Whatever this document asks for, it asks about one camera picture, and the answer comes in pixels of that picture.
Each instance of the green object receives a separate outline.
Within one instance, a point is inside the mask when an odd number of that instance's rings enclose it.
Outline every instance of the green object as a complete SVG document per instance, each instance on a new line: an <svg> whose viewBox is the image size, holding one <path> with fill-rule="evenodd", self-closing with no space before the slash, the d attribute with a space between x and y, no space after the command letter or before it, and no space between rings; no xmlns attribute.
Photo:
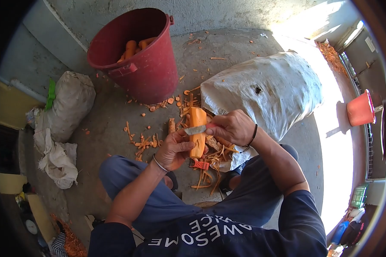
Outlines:
<svg viewBox="0 0 386 257"><path fill-rule="evenodd" d="M369 183L360 184L353 191L353 197L350 202L350 206L356 208L362 208L363 204L366 202L366 189L369 186Z"/></svg>
<svg viewBox="0 0 386 257"><path fill-rule="evenodd" d="M44 108L44 111L48 111L51 109L51 106L53 105L53 100L55 100L56 98L56 95L54 93L55 89L56 89L56 83L54 82L54 80L50 78L50 85L48 87L48 94L47 94L47 103L46 103L46 107Z"/></svg>

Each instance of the metal grate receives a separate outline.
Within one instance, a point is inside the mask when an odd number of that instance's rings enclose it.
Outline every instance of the metal grate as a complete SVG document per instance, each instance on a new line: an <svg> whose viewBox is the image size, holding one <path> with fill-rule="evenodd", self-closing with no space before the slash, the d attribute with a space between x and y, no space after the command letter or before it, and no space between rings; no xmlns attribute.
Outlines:
<svg viewBox="0 0 386 257"><path fill-rule="evenodd" d="M361 95L364 93L362 92L362 89L360 88L360 83L359 79L357 78L357 74L350 64L349 58L347 57L346 53L343 52L339 55L342 63L344 64L346 70L349 73L349 77L354 84L354 88L356 91L357 96ZM366 144L368 146L368 151L366 153L367 157L367 163L366 163L366 179L371 179L372 178L372 172L373 172L373 134L372 134L372 129L370 123L365 124L365 140Z"/></svg>
<svg viewBox="0 0 386 257"><path fill-rule="evenodd" d="M358 93L358 95L361 95L363 92L360 88L359 79L356 77L356 72L354 71L353 66L350 64L349 58L347 57L345 52L341 53L339 57L341 61L345 64L346 70L349 72L350 78L353 80L356 92Z"/></svg>
<svg viewBox="0 0 386 257"><path fill-rule="evenodd" d="M365 124L365 129L368 137L368 169L366 179L370 179L373 172L373 134L370 123Z"/></svg>

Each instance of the person's left hand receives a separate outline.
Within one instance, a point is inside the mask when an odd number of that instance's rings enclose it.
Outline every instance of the person's left hand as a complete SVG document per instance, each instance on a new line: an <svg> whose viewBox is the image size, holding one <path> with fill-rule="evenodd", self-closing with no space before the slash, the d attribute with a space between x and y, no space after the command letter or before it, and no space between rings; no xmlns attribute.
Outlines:
<svg viewBox="0 0 386 257"><path fill-rule="evenodd" d="M155 157L163 168L168 171L174 171L189 157L189 151L194 146L195 143L189 141L189 136L186 135L186 132L179 130L166 137ZM205 146L204 153L208 152L208 150L208 147Z"/></svg>

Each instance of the knife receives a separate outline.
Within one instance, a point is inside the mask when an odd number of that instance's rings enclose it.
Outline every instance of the knife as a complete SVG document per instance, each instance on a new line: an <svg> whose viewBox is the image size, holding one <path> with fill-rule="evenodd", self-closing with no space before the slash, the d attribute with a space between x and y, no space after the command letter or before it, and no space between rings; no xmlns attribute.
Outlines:
<svg viewBox="0 0 386 257"><path fill-rule="evenodd" d="M187 135L191 136L194 134L203 133L204 131L206 131L207 128L210 128L210 127L219 127L219 125L214 123L208 123L206 125L201 125L197 127L188 127L188 128L185 128L184 131L186 132Z"/></svg>

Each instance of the yellow panel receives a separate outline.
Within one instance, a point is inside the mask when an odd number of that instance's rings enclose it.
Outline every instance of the yellow panel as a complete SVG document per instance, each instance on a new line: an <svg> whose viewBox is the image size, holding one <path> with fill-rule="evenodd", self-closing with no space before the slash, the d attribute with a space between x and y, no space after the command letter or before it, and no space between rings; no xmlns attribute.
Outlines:
<svg viewBox="0 0 386 257"><path fill-rule="evenodd" d="M0 124L14 129L23 129L26 112L35 106L44 106L30 95L0 81Z"/></svg>
<svg viewBox="0 0 386 257"><path fill-rule="evenodd" d="M40 233L46 242L49 242L53 237L56 237L56 231L50 221L50 215L47 213L44 205L36 194L28 194L27 201L30 204L33 216L39 227Z"/></svg>
<svg viewBox="0 0 386 257"><path fill-rule="evenodd" d="M0 173L1 194L19 194L23 191L23 185L25 183L27 183L26 176Z"/></svg>

